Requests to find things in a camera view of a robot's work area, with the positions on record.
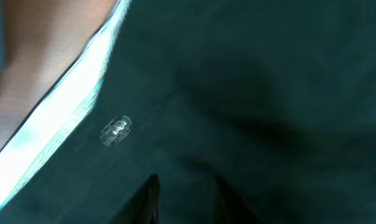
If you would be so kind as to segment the dark navy shorts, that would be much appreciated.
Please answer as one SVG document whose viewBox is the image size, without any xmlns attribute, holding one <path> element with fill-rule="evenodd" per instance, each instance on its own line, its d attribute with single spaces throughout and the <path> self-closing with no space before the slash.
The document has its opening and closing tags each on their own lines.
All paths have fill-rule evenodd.
<svg viewBox="0 0 376 224">
<path fill-rule="evenodd" d="M 92 112 L 0 223 L 376 223 L 376 0 L 132 1 Z"/>
</svg>

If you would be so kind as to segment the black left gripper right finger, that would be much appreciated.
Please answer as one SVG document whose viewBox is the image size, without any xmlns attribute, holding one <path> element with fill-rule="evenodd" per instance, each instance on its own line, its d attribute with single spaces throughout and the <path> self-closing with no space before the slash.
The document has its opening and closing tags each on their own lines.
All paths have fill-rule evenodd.
<svg viewBox="0 0 376 224">
<path fill-rule="evenodd" d="M 262 224 L 220 176 L 214 194 L 214 224 Z"/>
</svg>

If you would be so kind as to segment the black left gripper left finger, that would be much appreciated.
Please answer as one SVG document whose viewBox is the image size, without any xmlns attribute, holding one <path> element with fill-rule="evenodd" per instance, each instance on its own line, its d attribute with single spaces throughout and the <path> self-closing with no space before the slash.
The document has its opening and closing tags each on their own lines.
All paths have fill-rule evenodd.
<svg viewBox="0 0 376 224">
<path fill-rule="evenodd" d="M 109 224 L 158 224 L 160 181 L 151 175 Z"/>
</svg>

